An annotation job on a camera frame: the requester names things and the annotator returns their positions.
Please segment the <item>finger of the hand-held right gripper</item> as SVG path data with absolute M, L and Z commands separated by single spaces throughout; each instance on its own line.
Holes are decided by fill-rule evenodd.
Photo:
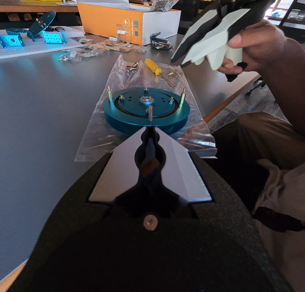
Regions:
M 174 52 L 171 62 L 174 63 L 186 54 L 190 48 L 200 41 L 211 28 L 218 22 L 219 14 L 217 9 L 211 9 L 207 12 L 202 12 L 199 15 L 198 20 L 190 26 L 182 39 L 180 45 Z
M 211 68 L 219 68 L 229 49 L 227 45 L 229 27 L 249 11 L 250 9 L 239 9 L 226 15 L 215 29 L 190 48 L 181 65 L 184 66 L 188 62 L 200 65 L 207 57 Z

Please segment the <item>person's white shirt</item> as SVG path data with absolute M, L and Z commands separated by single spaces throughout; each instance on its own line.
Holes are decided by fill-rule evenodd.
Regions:
M 305 165 L 280 170 L 266 159 L 258 164 L 269 171 L 269 178 L 254 211 L 260 206 L 305 220 Z M 275 232 L 255 220 L 261 240 L 273 264 L 295 291 L 305 291 L 305 232 Z

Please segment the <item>person's tan trousers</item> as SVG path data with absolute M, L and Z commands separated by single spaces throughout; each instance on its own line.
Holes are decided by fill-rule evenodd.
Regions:
M 266 112 L 243 113 L 213 136 L 218 159 L 211 166 L 249 211 L 254 210 L 270 175 L 258 160 L 266 159 L 280 170 L 292 170 L 305 162 L 304 136 Z

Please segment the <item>person's right forearm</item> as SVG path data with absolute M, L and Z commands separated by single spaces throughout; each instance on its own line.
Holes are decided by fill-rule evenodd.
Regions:
M 287 39 L 283 54 L 274 64 L 275 88 L 269 88 L 292 126 L 305 133 L 305 63 L 304 49 Z

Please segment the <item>blue round turntable base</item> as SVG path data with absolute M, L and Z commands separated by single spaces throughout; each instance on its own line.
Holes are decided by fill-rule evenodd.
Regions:
M 168 135 L 181 130 L 188 121 L 190 106 L 181 95 L 152 87 L 128 88 L 110 92 L 102 103 L 104 116 L 115 130 L 131 136 L 142 127 L 158 127 Z M 146 109 L 153 106 L 153 120 L 149 122 Z

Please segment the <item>teal round plate with servo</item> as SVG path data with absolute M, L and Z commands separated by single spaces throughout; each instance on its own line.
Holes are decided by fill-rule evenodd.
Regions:
M 34 37 L 44 31 L 54 20 L 56 16 L 55 11 L 50 11 L 42 15 L 40 18 L 36 18 L 36 21 L 30 26 L 27 36 L 35 41 Z

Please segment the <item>yellow-handled screwdriver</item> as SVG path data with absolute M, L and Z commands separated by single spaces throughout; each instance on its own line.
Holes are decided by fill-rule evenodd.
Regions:
M 144 63 L 156 76 L 161 76 L 172 88 L 176 89 L 175 85 L 162 74 L 161 69 L 150 58 L 146 58 Z

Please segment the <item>grey desk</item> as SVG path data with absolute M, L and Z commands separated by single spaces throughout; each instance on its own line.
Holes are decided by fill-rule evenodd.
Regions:
M 119 52 L 1 60 L 1 279 L 30 256 L 63 194 L 92 166 L 74 162 Z

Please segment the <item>pile of small hardware bags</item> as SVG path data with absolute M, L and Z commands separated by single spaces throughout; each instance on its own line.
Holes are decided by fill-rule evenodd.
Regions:
M 128 31 L 126 27 L 118 24 L 116 36 L 110 36 L 102 42 L 93 43 L 92 39 L 82 38 L 79 40 L 82 47 L 66 50 L 64 54 L 59 56 L 58 61 L 82 62 L 85 58 L 93 58 L 103 53 L 114 51 L 128 53 L 131 50 L 134 50 L 141 54 L 148 51 L 146 46 L 132 44 L 130 39 L 127 38 L 127 34 Z

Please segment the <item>person's right hand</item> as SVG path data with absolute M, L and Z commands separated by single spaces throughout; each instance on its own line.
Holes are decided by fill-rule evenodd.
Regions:
M 243 71 L 258 72 L 267 63 L 272 63 L 286 49 L 290 38 L 267 20 L 247 26 L 228 41 L 232 49 L 242 49 L 242 62 L 246 67 L 234 65 L 232 60 L 224 58 L 219 72 L 227 75 L 238 75 Z

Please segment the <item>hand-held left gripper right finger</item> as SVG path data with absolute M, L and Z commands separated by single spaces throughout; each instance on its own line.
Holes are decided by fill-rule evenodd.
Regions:
M 183 203 L 212 201 L 189 151 L 159 128 L 158 144 L 165 152 L 165 165 L 161 170 L 163 185 L 179 196 Z

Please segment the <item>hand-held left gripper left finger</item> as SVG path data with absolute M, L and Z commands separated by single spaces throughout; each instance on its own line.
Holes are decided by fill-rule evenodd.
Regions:
M 113 150 L 89 202 L 134 202 L 149 196 L 140 171 L 148 141 L 148 128 L 143 127 Z

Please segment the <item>orange and white cardboard box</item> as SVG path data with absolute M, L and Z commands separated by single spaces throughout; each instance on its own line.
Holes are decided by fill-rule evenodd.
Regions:
M 126 27 L 127 40 L 137 45 L 150 44 L 150 35 L 161 38 L 177 34 L 181 11 L 150 12 L 150 7 L 131 5 L 128 0 L 73 0 L 77 2 L 85 32 L 115 37 L 117 25 Z

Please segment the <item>white foam sheet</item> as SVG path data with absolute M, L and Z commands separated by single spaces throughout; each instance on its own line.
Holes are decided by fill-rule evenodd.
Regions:
M 0 47 L 0 59 L 6 58 L 14 58 L 14 57 L 21 57 L 27 56 L 32 54 L 41 54 L 41 53 L 48 53 L 58 50 L 67 50 L 73 48 L 80 48 L 82 44 L 79 43 L 79 40 L 84 37 L 84 29 L 82 26 L 72 26 L 66 27 L 63 26 L 65 29 L 65 35 L 67 38 L 66 44 L 48 44 L 45 43 L 45 40 L 42 35 L 41 37 L 35 38 L 35 42 L 33 42 L 30 38 L 27 37 L 26 34 L 21 34 L 24 47 L 17 46 L 17 47 Z

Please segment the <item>dark foil bag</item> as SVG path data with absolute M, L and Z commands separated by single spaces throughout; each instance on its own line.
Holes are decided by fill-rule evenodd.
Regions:
M 173 49 L 173 45 L 165 38 L 158 38 L 161 32 L 157 32 L 150 35 L 150 45 L 155 50 L 166 50 Z

